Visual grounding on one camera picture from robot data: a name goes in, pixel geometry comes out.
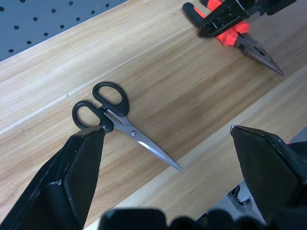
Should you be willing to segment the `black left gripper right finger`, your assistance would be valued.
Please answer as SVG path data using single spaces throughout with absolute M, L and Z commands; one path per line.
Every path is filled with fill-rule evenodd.
M 232 126 L 245 183 L 267 227 L 307 230 L 307 140 L 287 144 L 276 134 Z

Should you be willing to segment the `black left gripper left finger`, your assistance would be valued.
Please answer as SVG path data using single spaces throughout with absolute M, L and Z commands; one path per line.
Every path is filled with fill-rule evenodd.
M 0 230 L 83 230 L 97 186 L 102 127 L 72 135 L 36 173 Z

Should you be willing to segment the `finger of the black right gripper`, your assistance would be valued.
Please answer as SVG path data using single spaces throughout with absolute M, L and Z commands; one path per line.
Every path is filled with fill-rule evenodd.
M 252 0 L 201 0 L 211 10 L 200 25 L 201 37 L 215 37 L 251 15 Z

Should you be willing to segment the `orange black long-nose pliers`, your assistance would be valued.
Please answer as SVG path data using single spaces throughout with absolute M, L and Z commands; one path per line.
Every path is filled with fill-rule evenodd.
M 207 17 L 207 15 L 203 14 L 191 2 L 184 3 L 182 8 L 187 18 L 198 29 L 200 29 L 201 22 Z M 280 75 L 283 75 L 283 71 L 275 63 L 269 53 L 249 34 L 249 24 L 245 22 L 245 20 L 239 22 L 237 25 L 214 38 L 218 39 L 223 46 L 233 46 L 250 59 L 272 69 Z

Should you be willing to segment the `grey blue pegboard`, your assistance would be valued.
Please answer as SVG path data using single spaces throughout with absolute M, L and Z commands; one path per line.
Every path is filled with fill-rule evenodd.
M 0 0 L 0 62 L 128 0 Z

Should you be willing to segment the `black handled scissors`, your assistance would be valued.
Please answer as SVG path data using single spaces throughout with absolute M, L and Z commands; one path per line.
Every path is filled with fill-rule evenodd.
M 121 96 L 121 102 L 114 104 L 107 100 L 105 97 L 101 96 L 99 91 L 103 87 L 110 87 L 115 89 Z M 82 107 L 87 107 L 99 118 L 99 126 L 104 127 L 106 133 L 109 133 L 114 129 L 120 130 L 134 139 L 134 141 L 139 143 L 157 158 L 161 159 L 179 171 L 182 170 L 182 168 L 160 147 L 158 147 L 153 141 L 151 141 L 147 136 L 145 136 L 140 130 L 138 130 L 130 123 L 127 118 L 130 110 L 129 100 L 127 94 L 118 84 L 109 81 L 100 82 L 93 87 L 92 94 L 93 97 L 102 104 L 102 106 L 97 108 L 89 101 L 79 101 L 76 103 L 72 109 L 72 118 L 75 125 L 79 129 L 83 130 L 88 128 L 88 126 L 83 124 L 78 117 L 78 110 Z

